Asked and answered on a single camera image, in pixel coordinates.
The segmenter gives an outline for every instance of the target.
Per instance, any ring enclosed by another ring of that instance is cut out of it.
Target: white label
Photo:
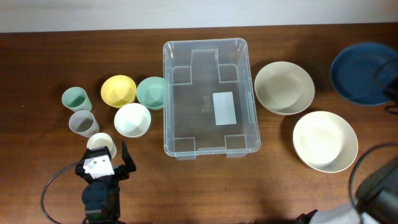
[[[216,125],[236,124],[232,92],[213,93],[213,104]]]

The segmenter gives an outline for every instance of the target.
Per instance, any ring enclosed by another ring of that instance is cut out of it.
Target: wooden table
[[[152,126],[137,139],[118,134],[116,109],[100,97],[102,83],[125,74],[137,83],[162,71],[162,46],[169,40],[247,40],[254,80],[270,62],[296,63],[316,86],[312,106],[279,116],[258,102],[262,146],[243,158],[198,156],[178,161],[164,152],[163,111],[152,111]],[[359,155],[369,147],[397,140],[398,116],[382,106],[350,103],[332,89],[330,65],[338,52],[362,41],[398,48],[398,24],[271,26],[212,29],[114,30],[0,34],[0,223],[49,223],[39,199],[49,178],[79,161],[87,138],[69,130],[72,111],[61,103],[71,86],[84,88],[101,131],[125,140],[137,172],[121,186],[121,220],[127,223],[239,223],[295,218],[313,209],[328,210],[348,201],[349,169],[324,174],[307,167],[294,153],[292,130],[310,111],[342,116],[358,136]],[[378,152],[360,169],[365,178],[396,155]],[[120,153],[113,165],[122,164]],[[87,183],[69,170],[49,187],[45,206],[62,223],[81,223],[81,193]]]

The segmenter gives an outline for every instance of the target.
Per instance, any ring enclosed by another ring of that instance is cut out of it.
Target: mint green cup
[[[62,104],[74,112],[91,111],[93,105],[86,91],[80,87],[71,87],[62,95]]]
[[[151,110],[160,110],[164,106],[164,80],[160,77],[149,77],[137,87],[138,101]]]

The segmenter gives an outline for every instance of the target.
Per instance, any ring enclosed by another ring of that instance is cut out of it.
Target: clear plastic bin
[[[260,148],[245,40],[167,42],[163,64],[167,155],[242,157]]]

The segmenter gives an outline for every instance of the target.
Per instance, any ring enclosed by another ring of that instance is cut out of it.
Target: dark blue bowl
[[[397,78],[398,62],[390,63],[397,58],[398,52],[378,43],[348,47],[337,55],[331,65],[333,87],[343,98],[359,105],[378,106],[386,103],[389,98],[383,94],[382,87]]]

